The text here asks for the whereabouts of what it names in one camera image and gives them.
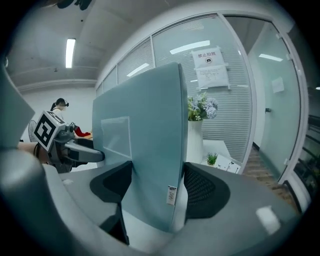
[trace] white vase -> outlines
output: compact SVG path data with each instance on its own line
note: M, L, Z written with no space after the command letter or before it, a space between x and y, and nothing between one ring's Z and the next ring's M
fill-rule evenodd
M201 164L204 156L204 140L202 136L202 120L188 121L188 140L186 161Z

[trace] fluorescent light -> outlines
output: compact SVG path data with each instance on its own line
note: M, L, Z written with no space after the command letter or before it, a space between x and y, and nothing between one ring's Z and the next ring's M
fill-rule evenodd
M66 41L66 48L65 48L65 67L67 69L72 68L72 59L74 56L74 49L75 49L76 39L69 38Z
M186 44L184 46L172 49L170 51L171 54L177 54L186 50L190 50L193 48L198 48L198 47L203 47L203 46L209 46L210 45L210 40L207 41L201 41L201 42L194 42L194 43L190 43L190 44Z
M283 58L278 58L278 57L274 57L274 56L267 55L267 54L260 54L259 57L273 60L273 61L277 61L277 62L282 62L284 60Z
M148 63L144 63L141 66L138 66L135 70L131 71L129 74L127 74L127 77L133 76L135 73L139 72L140 70L143 70L144 68L148 67Z

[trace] red object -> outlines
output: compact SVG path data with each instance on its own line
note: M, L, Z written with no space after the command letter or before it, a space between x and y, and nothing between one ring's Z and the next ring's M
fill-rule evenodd
M85 133L83 133L83 132L81 131L81 129L80 129L79 126L76 126L76 128L74 129L74 132L75 132L75 134L78 135L79 137L85 137L85 136L90 135L90 132L85 132Z

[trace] black hair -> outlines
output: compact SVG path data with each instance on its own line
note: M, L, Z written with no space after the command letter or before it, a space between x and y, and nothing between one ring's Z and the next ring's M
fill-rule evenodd
M54 110L54 108L55 108L57 105L59 105L60 103L62 103L62 102L63 102L63 103L66 103L66 101L65 101L63 98L58 98L58 99L56 100L56 102L54 102L54 103L52 104L50 111Z

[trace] wooden floor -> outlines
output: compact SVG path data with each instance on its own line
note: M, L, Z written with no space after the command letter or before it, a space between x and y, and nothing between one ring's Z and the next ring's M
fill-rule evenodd
M298 213L296 203L286 185L278 184L273 174L268 170L264 162L260 159L258 151L252 147L249 159L246 163L242 175L258 180L267 186L277 196L285 200Z

